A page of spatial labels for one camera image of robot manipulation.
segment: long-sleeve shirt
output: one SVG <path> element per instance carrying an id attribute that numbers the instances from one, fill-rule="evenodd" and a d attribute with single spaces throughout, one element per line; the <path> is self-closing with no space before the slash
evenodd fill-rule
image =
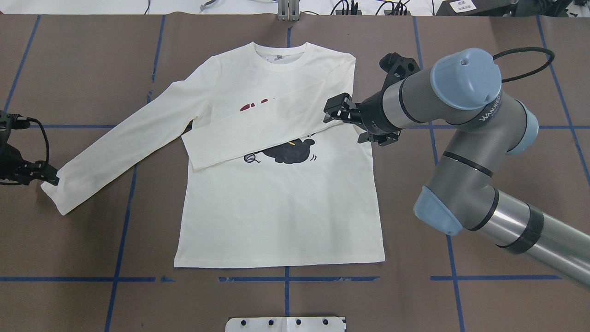
<path id="1" fill-rule="evenodd" d="M 182 135 L 188 182 L 175 266 L 252 268 L 384 260 L 371 146 L 323 123 L 352 94 L 355 58 L 254 43 L 209 58 L 43 184 L 61 214 Z"/>

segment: brown surface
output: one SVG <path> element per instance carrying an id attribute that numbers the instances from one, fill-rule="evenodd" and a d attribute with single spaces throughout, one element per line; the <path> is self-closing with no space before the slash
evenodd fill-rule
<path id="1" fill-rule="evenodd" d="M 0 18 L 2 105 L 35 19 Z M 562 54 L 556 73 L 572 120 L 588 125 L 584 118 L 585 90 L 578 85 L 588 76 L 588 69 L 585 63 L 571 60 L 586 55 L 582 54 L 584 50 L 563 55 L 587 44 L 587 36 L 578 37 L 571 30 L 587 29 L 588 21 L 577 20 L 586 24 L 584 27 L 570 27 L 570 21 L 575 20 L 565 25 L 561 23 L 564 20 L 542 21 L 549 47 L 554 48 L 558 59 Z M 116 124 L 143 106 L 151 90 L 152 98 L 156 97 L 211 55 L 250 41 L 285 46 L 287 28 L 293 25 L 277 22 L 274 15 L 167 15 L 152 83 L 160 23 L 159 16 L 42 16 L 10 110 L 54 125 Z M 425 66 L 467 47 L 496 53 L 542 44 L 535 18 L 420 17 L 417 23 Z M 568 38 L 558 41 L 564 34 Z M 347 51 L 357 58 L 355 100 L 381 87 L 385 73 L 378 61 L 386 53 L 396 51 L 418 60 L 409 17 L 303 15 L 292 28 L 291 44 L 305 41 Z M 536 61 L 544 60 L 536 55 L 530 59 L 515 55 L 499 61 L 503 76 L 530 70 L 537 66 Z M 567 66 L 578 66 L 576 75 L 569 76 Z M 550 71 L 505 88 L 525 102 L 542 125 L 567 125 Z M 51 163 L 61 167 L 107 130 L 48 129 Z M 439 154 L 452 132 L 435 130 Z M 576 133 L 582 151 L 590 155 L 590 132 L 581 129 Z M 15 132 L 11 143 L 24 152 L 26 159 L 43 155 L 38 129 Z M 459 331 L 453 282 L 430 280 L 431 276 L 452 274 L 446 237 L 412 213 L 421 186 L 434 170 L 430 133 L 427 129 L 408 129 L 399 143 L 375 148 L 373 154 L 386 262 L 300 266 L 290 268 L 289 273 L 295 277 L 379 278 L 362 282 L 291 281 L 290 314 L 345 316 L 350 331 Z M 285 314 L 286 287 L 280 279 L 219 281 L 231 276 L 281 277 L 286 273 L 284 268 L 173 268 L 186 162 L 186 152 L 177 139 L 137 168 L 119 277 L 152 277 L 155 282 L 118 282 L 110 331 L 221 331 L 228 317 Z M 542 129 L 534 146 L 522 155 L 506 158 L 494 176 L 494 184 L 590 233 L 584 222 L 590 209 L 589 187 L 581 165 L 569 129 Z M 115 276 L 131 182 L 130 170 L 66 217 L 58 214 L 38 183 L 0 187 L 0 277 Z M 453 238 L 453 248 L 458 275 L 554 274 L 531 260 L 498 250 L 468 231 Z M 161 282 L 164 276 L 174 282 Z M 103 331 L 112 286 L 111 279 L 0 279 L 0 330 Z M 566 281 L 460 281 L 458 289 L 466 331 L 590 329 L 586 317 L 590 294 Z"/>

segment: shirt sleeve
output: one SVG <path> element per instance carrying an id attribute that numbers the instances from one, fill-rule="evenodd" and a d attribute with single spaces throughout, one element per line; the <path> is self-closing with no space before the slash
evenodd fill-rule
<path id="1" fill-rule="evenodd" d="M 131 166 L 180 136 L 201 115 L 219 75 L 215 57 L 187 79 L 172 83 L 159 97 L 111 129 L 57 173 L 58 186 L 41 188 L 62 215 L 72 211 Z"/>
<path id="2" fill-rule="evenodd" d="M 355 58 L 324 79 L 182 135 L 194 171 L 241 158 L 340 124 L 323 123 L 326 101 L 343 92 L 352 95 Z"/>

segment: gray robot arm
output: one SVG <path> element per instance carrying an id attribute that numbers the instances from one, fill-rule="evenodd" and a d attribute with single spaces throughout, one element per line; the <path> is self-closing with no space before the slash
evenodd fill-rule
<path id="1" fill-rule="evenodd" d="M 397 141 L 402 129 L 447 121 L 457 131 L 422 188 L 416 216 L 448 235 L 474 231 L 590 289 L 590 236 L 490 185 L 502 158 L 532 144 L 539 128 L 533 113 L 502 91 L 492 56 L 470 48 L 423 71 L 411 59 L 389 59 L 393 68 L 384 60 L 383 89 L 359 104 L 346 95 L 329 100 L 325 121 L 357 124 L 367 130 L 359 142 L 379 145 Z"/>

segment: neckline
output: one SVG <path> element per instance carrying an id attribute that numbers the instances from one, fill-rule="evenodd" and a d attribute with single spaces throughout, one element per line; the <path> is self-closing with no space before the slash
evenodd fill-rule
<path id="1" fill-rule="evenodd" d="M 267 47 L 267 46 L 262 46 L 262 45 L 258 45 L 255 42 L 251 42 L 249 43 L 249 49 L 251 52 L 251 55 L 254 57 L 254 62 L 256 62 L 257 65 L 266 68 L 268 70 L 272 70 L 272 71 L 290 71 L 290 70 L 294 70 L 294 69 L 298 69 L 301 66 L 303 66 L 307 60 L 309 59 L 309 57 L 311 56 L 312 52 L 313 52 L 313 44 L 310 43 L 305 43 L 303 45 L 300 46 L 296 46 L 296 47 Z M 258 55 L 257 52 L 262 52 L 262 53 L 267 53 L 267 54 L 272 54 L 275 56 L 292 56 L 293 54 L 298 54 L 298 53 L 303 53 L 301 55 L 300 58 L 298 58 L 297 60 L 291 62 L 291 63 L 285 63 L 285 64 L 280 64 L 280 63 L 270 63 L 266 60 L 264 60 L 263 58 L 260 57 L 260 55 Z"/>

